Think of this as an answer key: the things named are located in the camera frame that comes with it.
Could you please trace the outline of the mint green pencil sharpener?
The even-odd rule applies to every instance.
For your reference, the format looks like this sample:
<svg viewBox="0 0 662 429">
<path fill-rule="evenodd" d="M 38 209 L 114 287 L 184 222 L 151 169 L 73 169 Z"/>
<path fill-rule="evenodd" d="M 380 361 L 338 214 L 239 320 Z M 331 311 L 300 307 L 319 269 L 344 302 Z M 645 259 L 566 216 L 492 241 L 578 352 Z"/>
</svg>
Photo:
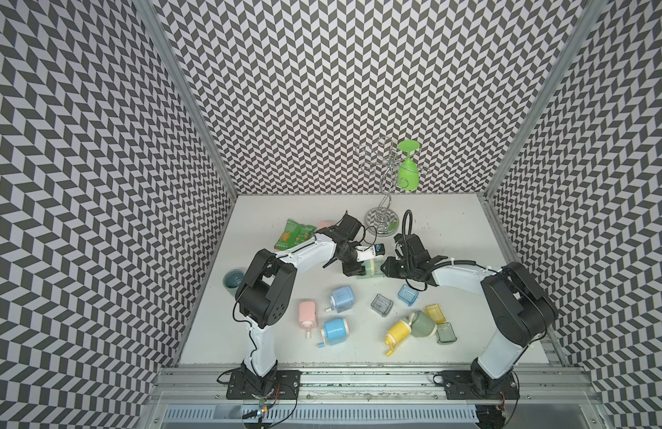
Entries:
<svg viewBox="0 0 662 429">
<path fill-rule="evenodd" d="M 380 278 L 385 274 L 381 270 L 382 260 L 369 259 L 363 262 L 364 274 L 360 275 L 362 279 Z"/>
</svg>

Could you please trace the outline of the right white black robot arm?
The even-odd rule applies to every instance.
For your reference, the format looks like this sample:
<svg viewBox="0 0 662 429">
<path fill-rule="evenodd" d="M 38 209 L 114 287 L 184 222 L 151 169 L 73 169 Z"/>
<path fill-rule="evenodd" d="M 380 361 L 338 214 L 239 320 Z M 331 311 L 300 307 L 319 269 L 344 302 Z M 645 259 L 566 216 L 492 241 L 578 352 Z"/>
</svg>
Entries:
<svg viewBox="0 0 662 429">
<path fill-rule="evenodd" d="M 472 391 L 484 397 L 510 381 L 529 345 L 547 334 L 558 318 L 547 291 L 519 262 L 493 268 L 472 260 L 432 257 L 414 233 L 399 233 L 394 241 L 396 255 L 381 266 L 387 277 L 457 288 L 486 299 L 497 330 L 470 366 Z"/>
</svg>

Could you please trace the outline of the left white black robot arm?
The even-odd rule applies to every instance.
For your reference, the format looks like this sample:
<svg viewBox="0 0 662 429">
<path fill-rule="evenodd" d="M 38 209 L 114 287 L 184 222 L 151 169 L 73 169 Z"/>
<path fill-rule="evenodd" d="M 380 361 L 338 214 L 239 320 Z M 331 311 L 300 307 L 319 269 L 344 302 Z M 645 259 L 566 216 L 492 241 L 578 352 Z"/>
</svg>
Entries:
<svg viewBox="0 0 662 429">
<path fill-rule="evenodd" d="M 250 343 L 243 359 L 243 373 L 257 381 L 268 381 L 277 368 L 274 334 L 270 327 L 286 313 L 299 273 L 315 267 L 341 264 L 347 277 L 363 275 L 356 239 L 363 229 L 361 221 L 344 214 L 340 221 L 315 232 L 311 239 L 289 250 L 259 250 L 246 270 L 236 291 L 234 312 L 243 317 Z"/>
</svg>

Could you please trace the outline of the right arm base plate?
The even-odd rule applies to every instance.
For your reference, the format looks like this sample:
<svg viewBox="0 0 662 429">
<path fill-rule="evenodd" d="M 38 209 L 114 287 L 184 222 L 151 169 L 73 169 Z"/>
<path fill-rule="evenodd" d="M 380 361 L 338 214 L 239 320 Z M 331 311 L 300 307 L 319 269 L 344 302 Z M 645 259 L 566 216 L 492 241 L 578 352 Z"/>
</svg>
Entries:
<svg viewBox="0 0 662 429">
<path fill-rule="evenodd" d="M 513 370 L 502 378 L 490 378 L 483 371 L 446 370 L 438 373 L 448 400 L 518 400 L 520 384 Z"/>
</svg>

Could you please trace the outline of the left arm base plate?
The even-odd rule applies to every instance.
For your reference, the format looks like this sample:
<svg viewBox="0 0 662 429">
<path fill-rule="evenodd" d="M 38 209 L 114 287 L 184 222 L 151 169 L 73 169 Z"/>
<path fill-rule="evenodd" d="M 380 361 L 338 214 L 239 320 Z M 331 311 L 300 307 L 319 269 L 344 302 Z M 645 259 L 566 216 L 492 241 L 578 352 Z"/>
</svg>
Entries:
<svg viewBox="0 0 662 429">
<path fill-rule="evenodd" d="M 259 377 L 242 366 L 230 375 L 226 397 L 228 400 L 254 400 L 278 396 L 279 400 L 296 400 L 301 387 L 301 377 L 301 371 L 277 368 L 264 377 Z"/>
</svg>

